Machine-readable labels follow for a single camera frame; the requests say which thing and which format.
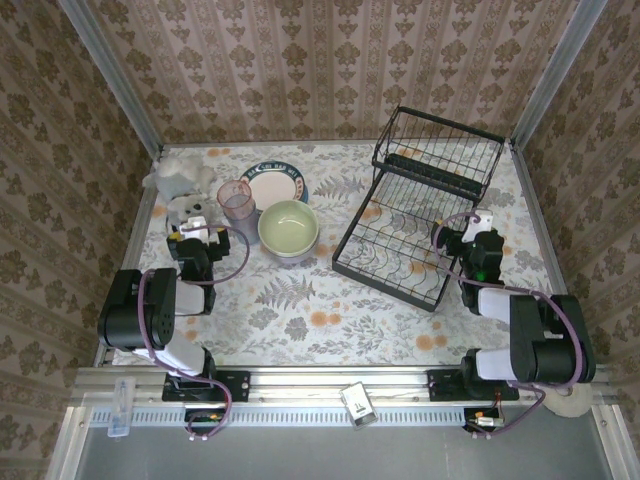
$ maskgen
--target patterned wallpaper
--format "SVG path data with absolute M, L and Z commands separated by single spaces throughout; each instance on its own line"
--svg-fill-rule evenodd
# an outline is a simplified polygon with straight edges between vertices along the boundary
M 577 0 L 89 0 L 165 143 L 509 134 Z
M 609 1 L 525 157 L 640 452 L 640 1 Z
M 56 3 L 0 0 L 0 479 L 44 476 L 149 164 Z

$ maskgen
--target glass cup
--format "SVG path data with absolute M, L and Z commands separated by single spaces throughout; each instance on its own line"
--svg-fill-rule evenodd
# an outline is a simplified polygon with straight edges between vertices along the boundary
M 229 224 L 247 236 L 250 244 L 260 240 L 256 202 L 251 187 L 240 180 L 230 180 L 218 190 L 218 203 Z

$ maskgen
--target black wire dish rack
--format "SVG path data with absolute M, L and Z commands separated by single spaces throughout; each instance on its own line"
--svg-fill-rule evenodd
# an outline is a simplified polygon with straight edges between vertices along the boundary
M 340 241 L 336 272 L 434 311 L 449 277 L 437 265 L 434 222 L 475 208 L 491 181 L 504 138 L 398 107 L 373 153 L 373 185 Z M 468 219 L 451 223 L 464 230 Z M 457 258 L 443 255 L 452 269 Z

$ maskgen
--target floral tablecloth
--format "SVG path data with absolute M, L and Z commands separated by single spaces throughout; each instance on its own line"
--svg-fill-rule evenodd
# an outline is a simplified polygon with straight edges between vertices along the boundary
M 198 156 L 217 172 L 215 192 L 252 165 L 280 160 L 296 166 L 309 189 L 309 205 L 321 224 L 315 256 L 282 266 L 257 247 L 235 279 L 216 286 L 208 316 L 176 318 L 189 340 L 209 348 L 220 365 L 414 365 L 457 364 L 472 347 L 508 344 L 506 325 L 468 312 L 450 282 L 434 313 L 408 305 L 331 269 L 331 255 L 371 185 L 373 144 L 284 144 L 231 148 L 170 148 L 169 156 Z M 547 271 L 508 148 L 481 206 L 494 212 L 506 238 L 502 279 L 549 291 Z M 166 206 L 156 200 L 140 269 L 174 266 L 166 246 Z M 215 274 L 238 266 L 243 246 L 232 240 L 230 257 Z M 142 360 L 117 353 L 116 364 Z

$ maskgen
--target cable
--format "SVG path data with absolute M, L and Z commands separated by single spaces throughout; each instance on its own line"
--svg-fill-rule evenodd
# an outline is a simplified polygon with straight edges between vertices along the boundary
M 567 329 L 567 332 L 569 333 L 569 337 L 571 338 L 571 342 L 573 344 L 573 348 L 576 354 L 576 368 L 573 372 L 573 375 L 569 379 L 569 381 L 561 385 L 552 385 L 552 387 L 553 388 L 572 387 L 574 384 L 578 382 L 578 380 L 580 379 L 580 375 L 582 374 L 582 367 L 583 367 L 582 347 L 580 346 L 580 339 L 578 338 L 578 334 L 576 333 L 575 328 L 573 328 L 573 325 L 569 321 L 569 318 L 553 300 L 551 300 L 544 292 L 541 292 L 539 290 L 530 290 L 530 289 L 521 288 L 521 287 L 511 287 L 507 285 L 494 285 L 492 283 L 479 282 L 477 280 L 472 280 L 472 279 L 463 277 L 461 275 L 458 275 L 453 270 L 450 270 L 449 268 L 443 267 L 440 265 L 441 259 L 442 259 L 442 257 L 440 256 L 440 251 L 438 249 L 438 238 L 440 237 L 440 233 L 442 232 L 442 229 L 447 223 L 451 222 L 452 220 L 455 220 L 456 218 L 462 218 L 462 217 L 471 218 L 475 223 L 478 223 L 480 221 L 480 216 L 476 214 L 475 211 L 456 213 L 442 221 L 442 223 L 436 229 L 436 233 L 433 238 L 433 249 L 434 249 L 434 253 L 436 254 L 436 266 L 442 268 L 447 273 L 447 275 L 451 276 L 453 279 L 459 280 L 463 283 L 468 283 L 469 285 L 475 285 L 478 287 L 485 287 L 485 288 L 499 288 L 499 289 L 510 290 L 518 293 L 526 293 L 528 295 L 533 295 L 543 299 L 553 309 L 553 311 L 558 315 L 558 317 L 564 324 L 565 328 Z M 513 388 L 519 388 L 522 390 L 528 390 L 531 392 L 539 393 L 540 397 L 533 405 L 531 405 L 531 407 L 525 410 L 522 413 L 522 415 L 520 415 L 518 418 L 516 418 L 514 421 L 512 421 L 508 425 L 505 425 L 504 427 L 502 427 L 500 430 L 495 430 L 489 433 L 485 431 L 483 428 L 479 427 L 478 425 L 473 425 L 469 422 L 467 422 L 467 425 L 471 425 L 475 430 L 478 430 L 479 433 L 486 438 L 491 438 L 495 435 L 501 435 L 503 433 L 508 432 L 509 430 L 512 430 L 515 426 L 520 424 L 520 422 L 522 422 L 525 418 L 531 415 L 531 413 L 542 404 L 542 402 L 544 401 L 547 395 L 543 390 L 537 388 L 535 385 L 513 384 L 511 386 Z
M 247 265 L 247 262 L 249 261 L 249 254 L 251 253 L 251 247 L 249 246 L 249 239 L 247 238 L 247 236 L 239 229 L 235 228 L 235 227 L 230 227 L 228 225 L 222 225 L 222 224 L 218 224 L 218 223 L 213 223 L 210 225 L 201 225 L 199 227 L 193 227 L 193 228 L 185 228 L 183 230 L 183 232 L 195 232 L 197 230 L 204 230 L 205 228 L 224 228 L 226 230 L 231 230 L 232 232 L 237 233 L 238 235 L 240 235 L 240 237 L 242 237 L 242 241 L 244 242 L 244 244 L 247 247 L 247 251 L 244 255 L 244 260 L 242 261 L 242 265 L 240 265 L 240 267 L 238 267 L 238 269 L 233 272 L 231 275 L 228 275 L 224 278 L 221 278 L 220 280 L 213 280 L 213 281 L 205 281 L 205 282 L 187 282 L 185 280 L 183 280 L 184 283 L 187 283 L 189 285 L 218 285 L 219 283 L 222 282 L 226 282 L 227 280 L 231 280 L 233 277 L 235 277 L 236 275 L 238 275 L 243 269 L 244 267 Z
M 560 385 L 552 385 L 552 387 L 553 388 L 570 388 L 573 385 L 575 385 L 580 379 L 580 375 L 582 374 L 582 367 L 583 367 L 582 347 L 580 346 L 580 339 L 578 338 L 578 334 L 576 333 L 575 328 L 573 328 L 573 325 L 571 325 L 571 322 L 569 321 L 569 318 L 567 317 L 567 315 L 560 309 L 560 307 L 553 300 L 551 300 L 547 296 L 547 294 L 539 290 L 531 290 L 531 289 L 522 288 L 522 287 L 510 287 L 508 285 L 494 285 L 492 283 L 485 283 L 485 282 L 479 282 L 477 280 L 471 280 L 469 278 L 458 275 L 453 270 L 449 270 L 447 267 L 443 267 L 440 265 L 440 260 L 442 259 L 442 257 L 440 256 L 440 251 L 438 249 L 438 238 L 440 237 L 440 232 L 442 232 L 443 227 L 447 223 L 449 223 L 451 220 L 455 220 L 456 218 L 460 218 L 460 217 L 473 218 L 475 220 L 475 223 L 478 223 L 480 221 L 480 216 L 477 215 L 475 212 L 456 213 L 455 215 L 451 215 L 450 217 L 442 221 L 442 223 L 438 226 L 438 229 L 436 230 L 436 233 L 433 239 L 433 243 L 434 243 L 433 249 L 434 249 L 434 253 L 436 254 L 437 266 L 442 268 L 445 272 L 447 272 L 447 275 L 451 276 L 452 278 L 457 279 L 464 283 L 468 283 L 469 285 L 476 285 L 478 287 L 487 287 L 487 288 L 497 288 L 502 290 L 510 290 L 512 292 L 518 292 L 518 293 L 526 293 L 528 295 L 540 297 L 542 300 L 544 300 L 558 315 L 558 317 L 564 324 L 565 328 L 567 329 L 567 332 L 569 333 L 569 337 L 571 338 L 571 343 L 573 343 L 573 348 L 576 354 L 576 368 L 573 372 L 573 375 L 569 379 L 569 381 Z
M 211 429 L 210 432 L 207 432 L 204 435 L 201 435 L 202 440 L 208 440 L 209 437 L 214 436 L 216 433 L 218 433 L 220 431 L 220 429 L 222 428 L 222 426 L 226 423 L 226 421 L 229 419 L 229 415 L 231 414 L 231 405 L 233 404 L 233 401 L 231 399 L 231 392 L 229 391 L 229 389 L 227 388 L 227 386 L 222 383 L 219 382 L 217 380 L 213 380 L 213 379 L 208 379 L 208 378 L 202 378 L 202 377 L 196 377 L 193 375 L 190 375 L 188 373 L 185 373 L 181 370 L 176 369 L 175 367 L 168 365 L 166 363 L 164 363 L 162 360 L 160 360 L 157 356 L 156 356 L 156 352 L 153 349 L 153 346 L 151 344 L 151 339 L 149 338 L 149 334 L 147 333 L 147 326 L 145 325 L 145 320 L 144 320 L 144 291 L 145 291 L 145 286 L 147 283 L 147 279 L 149 277 L 151 277 L 154 274 L 155 270 L 147 270 L 146 272 L 144 272 L 142 274 L 142 278 L 140 279 L 140 286 L 138 287 L 138 325 L 140 327 L 140 333 L 142 334 L 142 340 L 144 342 L 144 346 L 147 349 L 147 352 L 149 353 L 149 357 L 151 358 L 151 361 L 157 365 L 160 368 L 164 368 L 165 370 L 169 371 L 169 372 L 175 372 L 178 376 L 185 378 L 187 380 L 191 380 L 192 382 L 198 382 L 198 383 L 207 383 L 209 385 L 211 385 L 212 387 L 218 387 L 222 390 L 222 392 L 224 393 L 224 398 L 225 398 L 225 412 L 224 415 L 222 416 L 222 419 L 220 420 L 220 422 L 218 423 L 218 425 L 216 425 L 215 427 L 213 427 L 213 429 Z

